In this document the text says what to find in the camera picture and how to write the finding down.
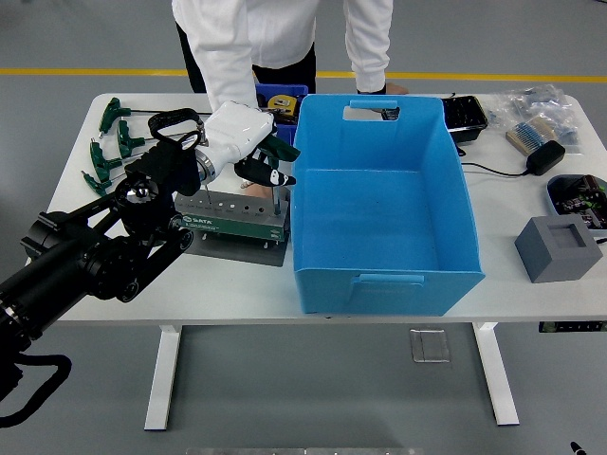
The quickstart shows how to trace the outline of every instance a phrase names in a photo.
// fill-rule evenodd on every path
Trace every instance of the white shirt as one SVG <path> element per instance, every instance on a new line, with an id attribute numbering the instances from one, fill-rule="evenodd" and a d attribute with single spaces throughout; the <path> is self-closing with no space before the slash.
<path id="1" fill-rule="evenodd" d="M 175 21 L 207 85 L 213 110 L 234 100 L 257 106 L 251 67 L 299 62 L 314 42 L 320 0 L 173 0 Z M 344 0 L 345 46 L 357 89 L 385 83 L 393 0 Z"/>

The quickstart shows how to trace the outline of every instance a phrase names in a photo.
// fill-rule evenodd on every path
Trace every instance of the black pants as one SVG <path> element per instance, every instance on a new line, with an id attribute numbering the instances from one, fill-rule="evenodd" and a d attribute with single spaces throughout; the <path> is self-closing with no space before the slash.
<path id="1" fill-rule="evenodd" d="M 177 32 L 179 33 L 179 42 L 181 43 L 192 90 L 194 93 L 207 93 L 207 86 L 200 68 L 193 59 L 188 37 L 179 25 L 177 25 Z M 263 68 L 254 64 L 252 70 L 260 83 L 306 85 L 308 93 L 316 93 L 316 53 L 314 52 L 314 44 L 310 47 L 307 55 L 296 64 L 278 69 Z"/>

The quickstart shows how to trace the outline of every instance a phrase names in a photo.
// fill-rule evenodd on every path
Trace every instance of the blue box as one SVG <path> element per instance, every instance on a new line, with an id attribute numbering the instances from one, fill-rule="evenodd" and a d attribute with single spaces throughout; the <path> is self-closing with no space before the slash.
<path id="1" fill-rule="evenodd" d="M 400 113 L 345 119 L 346 107 Z M 485 277 L 441 100 L 308 95 L 295 147 L 291 239 L 305 313 L 441 316 Z"/>
<path id="2" fill-rule="evenodd" d="M 280 85 L 273 83 L 257 83 L 255 84 L 255 90 L 257 93 L 261 93 L 266 97 L 266 100 L 275 97 L 276 95 L 288 95 L 290 97 L 298 98 L 305 97 L 307 95 L 306 85 Z M 293 145 L 295 140 L 295 132 L 297 131 L 297 125 L 276 125 L 278 131 L 276 136 L 287 142 L 289 145 Z"/>

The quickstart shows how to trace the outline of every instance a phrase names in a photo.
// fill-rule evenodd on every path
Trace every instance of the yellow floor line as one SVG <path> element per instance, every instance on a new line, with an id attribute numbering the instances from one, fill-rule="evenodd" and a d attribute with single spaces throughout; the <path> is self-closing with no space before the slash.
<path id="1" fill-rule="evenodd" d="M 136 68 L 0 68 L 0 76 L 139 76 L 185 77 L 185 69 Z M 353 79 L 351 71 L 318 71 L 319 79 Z M 485 74 L 485 73 L 432 73 L 388 72 L 388 79 L 442 80 L 442 81 L 510 81 L 510 82 L 572 82 L 607 83 L 607 76 L 561 74 Z"/>

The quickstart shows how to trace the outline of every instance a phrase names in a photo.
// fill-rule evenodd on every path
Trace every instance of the gray square holder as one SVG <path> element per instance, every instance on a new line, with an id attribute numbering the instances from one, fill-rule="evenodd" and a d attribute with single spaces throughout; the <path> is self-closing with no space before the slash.
<path id="1" fill-rule="evenodd" d="M 514 244 L 532 282 L 578 280 L 603 256 L 577 214 L 531 218 Z"/>

